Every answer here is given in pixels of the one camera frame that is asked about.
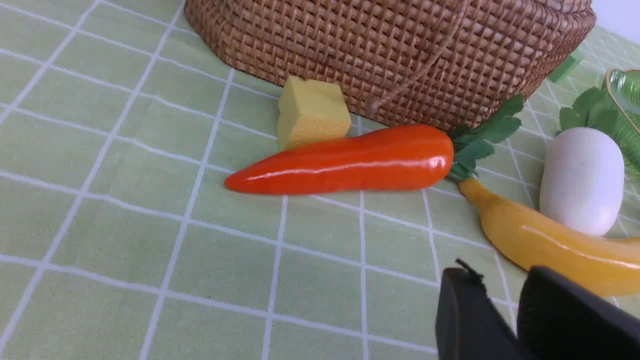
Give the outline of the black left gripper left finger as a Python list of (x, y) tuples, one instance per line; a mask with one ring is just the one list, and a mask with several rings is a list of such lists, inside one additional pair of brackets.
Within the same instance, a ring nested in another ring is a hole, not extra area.
[(440, 360), (529, 360), (487, 294), (484, 275), (457, 259), (442, 271), (435, 338)]

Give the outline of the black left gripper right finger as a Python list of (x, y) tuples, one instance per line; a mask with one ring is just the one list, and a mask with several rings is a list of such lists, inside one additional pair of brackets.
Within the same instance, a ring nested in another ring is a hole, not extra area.
[(519, 342), (538, 360), (637, 360), (640, 322), (545, 266), (533, 266), (519, 296)]

